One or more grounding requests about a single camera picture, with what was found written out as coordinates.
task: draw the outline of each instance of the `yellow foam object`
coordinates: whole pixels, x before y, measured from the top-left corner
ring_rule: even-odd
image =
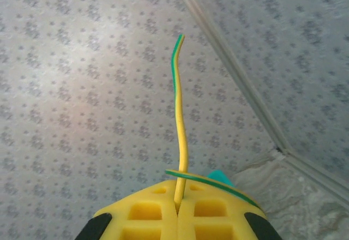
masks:
[[[100,240],[257,240],[244,213],[257,207],[208,184],[187,180],[177,216],[176,181],[168,180],[97,211],[112,220]]]

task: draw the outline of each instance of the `green stripe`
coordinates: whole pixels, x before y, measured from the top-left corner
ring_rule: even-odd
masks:
[[[179,43],[180,43],[182,37],[183,37],[183,35],[180,34],[179,37],[178,37],[178,39],[177,39],[176,45],[174,46],[173,53],[172,53],[172,59],[171,59],[172,78],[173,78],[173,89],[174,89],[174,95],[175,95],[175,96],[176,96],[176,94],[177,94],[176,74],[175,74],[175,56],[176,56],[176,53],[178,52],[178,46],[179,46]]]
[[[215,183],[213,181],[210,181],[210,180],[207,180],[205,179],[204,177],[195,177],[195,176],[191,176],[190,174],[186,174],[186,173],[177,173],[177,172],[173,172],[171,170],[166,170],[165,171],[166,174],[168,175],[171,175],[171,176],[176,176],[176,177],[180,177],[180,178],[185,178],[185,179],[189,179],[189,180],[193,180],[193,181],[197,181],[197,182],[201,182],[201,183],[204,183],[204,184],[209,184],[209,185],[212,185],[213,187],[217,187],[219,189],[222,189],[230,194],[233,194],[234,196],[237,196],[238,198],[246,201],[247,203],[259,208],[260,210],[262,210],[259,205],[253,201],[252,199],[248,198],[247,196],[245,196],[244,194],[230,188],[230,187],[226,187],[222,184],[219,184],[219,183]]]

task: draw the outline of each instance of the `patterned wallpaper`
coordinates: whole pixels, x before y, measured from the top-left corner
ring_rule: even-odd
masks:
[[[1,239],[73,239],[177,168],[179,33],[190,171],[274,147],[181,0],[0,2]]]
[[[300,154],[349,177],[349,0],[200,0]]]

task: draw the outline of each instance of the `teal object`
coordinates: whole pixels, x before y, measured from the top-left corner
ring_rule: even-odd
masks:
[[[207,177],[213,180],[216,180],[218,182],[230,185],[231,187],[235,187],[235,185],[233,185],[232,182],[230,182],[230,180],[226,177],[226,175],[221,170],[214,170]]]

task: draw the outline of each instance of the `yellow and green wire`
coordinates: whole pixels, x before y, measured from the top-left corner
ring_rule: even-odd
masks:
[[[178,135],[178,145],[179,145],[179,170],[166,170],[166,174],[176,176],[177,183],[176,189],[174,191],[174,205],[177,212],[179,212],[180,203],[184,195],[185,182],[187,179],[201,182],[204,184],[209,184],[219,189],[222,189],[230,194],[235,195],[236,197],[250,203],[251,205],[261,209],[261,207],[250,197],[248,197],[243,192],[237,190],[234,187],[231,187],[227,184],[218,182],[216,180],[188,173],[188,143],[186,141],[185,126],[183,119],[183,108],[182,108],[182,89],[180,86],[180,77],[178,69],[178,57],[180,48],[182,47],[184,41],[184,35],[180,34],[174,50],[172,53],[171,59],[171,68],[172,68],[172,77],[173,77],[173,89],[174,89],[174,111],[176,115],[176,126],[177,126],[177,135]]]

